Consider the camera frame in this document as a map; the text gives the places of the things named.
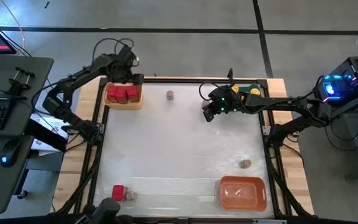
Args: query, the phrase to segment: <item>wooden table frame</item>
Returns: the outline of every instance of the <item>wooden table frame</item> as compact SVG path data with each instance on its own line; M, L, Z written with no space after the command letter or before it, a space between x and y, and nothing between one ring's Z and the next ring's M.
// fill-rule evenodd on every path
M210 77L145 77L146 83L202 83L206 81L227 83L228 79ZM237 78L235 81L236 83L257 82L260 84L261 89L264 90L262 92L264 92L265 96L287 96L284 81L282 79ZM105 84L105 78L95 78L93 81L82 87L80 99L75 112L79 117L82 119L91 119L95 122L100 122L101 124L106 123L109 108L101 103L103 86ZM259 114L259 118L261 121L261 134L263 134L262 125L270 125L274 122L283 124L292 120L291 113L288 111L264 111L263 114ZM76 138L68 147L74 146L81 141L81 138ZM299 151L297 143L286 139L285 144ZM82 145L73 148L65 154L53 199L55 208L60 208L72 195L80 179L85 177L85 170L88 170L89 167L92 166L96 152L98 152L98 156L101 155L102 145L103 143L100 144L99 149L96 149L96 146L90 148L89 146ZM269 149L265 146L265 153L275 155L273 164L277 168L280 177L287 183L287 187L291 190L292 194L303 206L303 208L307 212L313 213L306 176L300 157L286 147L282 147L281 149ZM84 197L76 202L74 208L71 209L72 212L78 213L82 210L83 206L93 201L96 179L97 171L94 178L88 182L88 185L84 189L82 194ZM280 188L278 188L270 175L269 182L269 186L272 191L272 201L275 215L279 215L281 213L291 215L293 211L288 203L288 200L283 196Z

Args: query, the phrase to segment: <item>table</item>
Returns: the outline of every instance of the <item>table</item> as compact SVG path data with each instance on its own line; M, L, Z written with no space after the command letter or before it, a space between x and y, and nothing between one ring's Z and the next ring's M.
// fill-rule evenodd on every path
M169 80L172 78L183 78L189 80L185 77L155 77L156 79L165 79ZM285 91L284 81L282 79L267 79L268 83L268 92L270 96L276 97L285 97L287 95ZM91 119L93 114L93 108L96 102L96 95L98 92L99 78L95 78L93 81L87 83L83 86L80 93L80 100L76 109L76 114L83 119ZM101 121L103 113L103 105L99 105L101 108L99 110L98 119ZM286 123L292 119L291 113L287 111L274 111L273 117L276 123ZM70 145L75 145L81 142L81 139L75 139ZM296 150L299 150L298 144L290 141L285 141L285 143ZM76 147L71 151L65 154L63 159L61 173L58 179L57 188L55 191L54 197L54 206L60 208L70 195L75 190L78 185L81 169L85 157L85 147L84 145ZM302 204L306 211L313 213L313 207L311 205L310 195L308 191L308 186L306 182L305 172L303 170L301 159L291 150L286 149L285 147L281 148L282 161L284 166L284 173L287 180L288 188L292 191L296 199ZM279 201L279 206L281 211L284 211L283 206L283 197L281 191L277 188L277 197ZM81 206L83 207L86 204L86 199L88 196L88 189L85 189L84 196L82 198Z
M30 120L32 108L29 105L30 99L35 92L43 87L52 64L53 60L51 58L0 55L0 90L9 89L10 84L8 78L13 78L16 74L15 67L21 67L36 74L36 77L29 82L31 89L23 92L27 100L23 100L21 103L17 102L14 105L5 128L0 130L0 157L5 143L23 135L23 133L27 134L22 140L16 163L9 168L2 167L0 164L0 213L4 212L7 208L12 194L17 195L22 190L28 172L25 165L32 141L34 140L34 137L31 135L37 135L35 134L37 131L44 131L44 129L37 129L38 126ZM22 76L20 81L23 83L25 79L26 77Z

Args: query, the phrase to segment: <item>concrete floor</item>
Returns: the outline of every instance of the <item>concrete floor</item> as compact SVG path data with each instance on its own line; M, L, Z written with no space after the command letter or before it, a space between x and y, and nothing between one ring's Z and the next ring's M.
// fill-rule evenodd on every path
M46 2L6 0L27 27L257 29L252 0L53 0L44 9ZM357 0L259 0L259 6L268 30L358 30ZM0 26L16 26L1 3ZM21 42L20 33L6 33ZM266 77L258 34L26 32L25 36L33 56L54 58L51 82L88 65L94 44L103 37L133 38L140 57L136 71L146 75L225 77L232 67L235 77ZM285 79L289 95L304 95L318 76L347 57L358 56L356 37L266 35L273 76ZM113 47L105 42L97 54L112 52ZM320 129L302 132L300 147L315 214L358 221L358 182L343 178L357 166L352 155L331 148ZM32 175L25 188L35 197L12 199L0 218L49 212L57 178ZM43 179L48 181L34 184Z

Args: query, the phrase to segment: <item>orange plastic bin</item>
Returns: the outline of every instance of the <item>orange plastic bin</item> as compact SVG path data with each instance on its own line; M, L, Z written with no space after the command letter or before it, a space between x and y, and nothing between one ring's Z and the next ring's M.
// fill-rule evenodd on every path
M259 177L224 176L219 199L224 209L263 212L267 207L265 183Z

